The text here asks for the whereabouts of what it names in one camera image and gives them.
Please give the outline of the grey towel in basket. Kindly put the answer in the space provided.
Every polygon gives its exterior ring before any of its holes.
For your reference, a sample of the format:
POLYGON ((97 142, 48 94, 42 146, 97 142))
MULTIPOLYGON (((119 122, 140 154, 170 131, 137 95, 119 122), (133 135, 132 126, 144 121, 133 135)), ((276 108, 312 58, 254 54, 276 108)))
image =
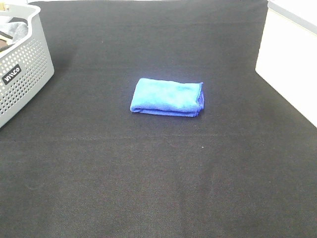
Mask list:
POLYGON ((15 44, 28 34, 28 26, 24 22, 8 22, 0 24, 0 32, 6 33, 13 37, 8 44, 15 44))

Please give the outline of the brown cloth in basket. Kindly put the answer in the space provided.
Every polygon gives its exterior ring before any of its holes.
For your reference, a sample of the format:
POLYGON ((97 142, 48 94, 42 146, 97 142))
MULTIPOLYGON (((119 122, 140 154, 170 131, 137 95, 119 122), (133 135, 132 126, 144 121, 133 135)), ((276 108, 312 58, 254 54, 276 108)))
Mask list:
POLYGON ((0 52, 3 52, 3 51, 7 50, 10 47, 11 47, 11 45, 9 45, 7 43, 7 41, 0 39, 0 52))

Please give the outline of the grey perforated laundry basket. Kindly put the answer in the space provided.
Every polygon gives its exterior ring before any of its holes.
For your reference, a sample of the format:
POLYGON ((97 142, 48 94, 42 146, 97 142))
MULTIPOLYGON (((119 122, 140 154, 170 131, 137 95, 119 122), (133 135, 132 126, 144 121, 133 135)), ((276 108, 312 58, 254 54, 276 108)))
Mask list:
POLYGON ((38 6, 4 5, 1 16, 27 20, 27 35, 0 54, 0 124, 5 125, 50 80, 54 67, 38 6))

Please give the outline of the blue microfibre towel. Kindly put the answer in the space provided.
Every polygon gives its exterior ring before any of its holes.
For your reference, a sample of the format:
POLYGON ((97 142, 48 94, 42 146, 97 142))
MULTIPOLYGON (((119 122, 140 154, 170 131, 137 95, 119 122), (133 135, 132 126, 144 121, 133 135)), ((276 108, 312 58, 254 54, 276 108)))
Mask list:
POLYGON ((130 111, 133 113, 196 117, 204 109, 203 83, 140 78, 130 111))

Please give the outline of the black table cloth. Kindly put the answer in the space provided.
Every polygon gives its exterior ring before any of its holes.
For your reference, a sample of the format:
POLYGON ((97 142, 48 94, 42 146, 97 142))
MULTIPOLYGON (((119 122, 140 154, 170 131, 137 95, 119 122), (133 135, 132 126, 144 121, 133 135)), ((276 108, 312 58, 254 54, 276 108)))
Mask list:
POLYGON ((54 76, 0 131, 1 237, 316 237, 317 130, 255 72, 266 1, 37 6, 54 76), (204 109, 133 113, 140 78, 204 109))

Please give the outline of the white plastic storage box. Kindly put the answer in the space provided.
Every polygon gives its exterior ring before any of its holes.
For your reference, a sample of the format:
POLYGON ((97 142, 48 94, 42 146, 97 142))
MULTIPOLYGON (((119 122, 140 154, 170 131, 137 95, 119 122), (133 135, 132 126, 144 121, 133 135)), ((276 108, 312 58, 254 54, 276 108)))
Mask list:
POLYGON ((317 2, 270 0, 256 73, 317 124, 317 2))

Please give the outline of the yellow cloth in basket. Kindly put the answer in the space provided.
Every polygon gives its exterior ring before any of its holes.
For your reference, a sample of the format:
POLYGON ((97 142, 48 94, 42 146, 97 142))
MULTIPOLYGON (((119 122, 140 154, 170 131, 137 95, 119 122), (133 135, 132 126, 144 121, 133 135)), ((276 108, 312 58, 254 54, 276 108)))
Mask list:
POLYGON ((6 33, 1 32, 0 33, 0 39, 3 40, 3 41, 8 42, 8 41, 12 41, 13 37, 8 35, 8 34, 6 34, 6 33))

